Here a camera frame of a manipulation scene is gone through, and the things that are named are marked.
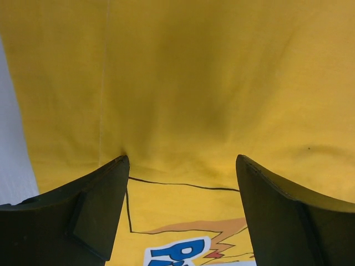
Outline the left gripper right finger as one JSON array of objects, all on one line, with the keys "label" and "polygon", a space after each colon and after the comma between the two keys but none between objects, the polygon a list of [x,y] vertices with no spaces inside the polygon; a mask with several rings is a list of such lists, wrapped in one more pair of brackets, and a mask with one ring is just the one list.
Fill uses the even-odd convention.
[{"label": "left gripper right finger", "polygon": [[354,265],[354,203],[305,188],[245,155],[236,176],[257,265]]}]

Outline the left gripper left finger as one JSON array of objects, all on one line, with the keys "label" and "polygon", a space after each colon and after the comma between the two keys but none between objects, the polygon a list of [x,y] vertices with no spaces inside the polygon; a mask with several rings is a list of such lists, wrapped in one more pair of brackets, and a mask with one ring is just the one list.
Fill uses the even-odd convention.
[{"label": "left gripper left finger", "polygon": [[110,260],[129,178],[119,156],[70,183],[1,205],[2,265],[104,265]]}]

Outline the yellow cartoon placemat cloth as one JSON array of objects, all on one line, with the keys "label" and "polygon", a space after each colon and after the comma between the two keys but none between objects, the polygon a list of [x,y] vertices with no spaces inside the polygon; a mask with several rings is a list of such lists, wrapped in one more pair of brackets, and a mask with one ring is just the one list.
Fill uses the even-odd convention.
[{"label": "yellow cartoon placemat cloth", "polygon": [[239,154],[354,201],[353,1],[2,1],[1,37],[41,191],[129,156],[110,265],[253,260]]}]

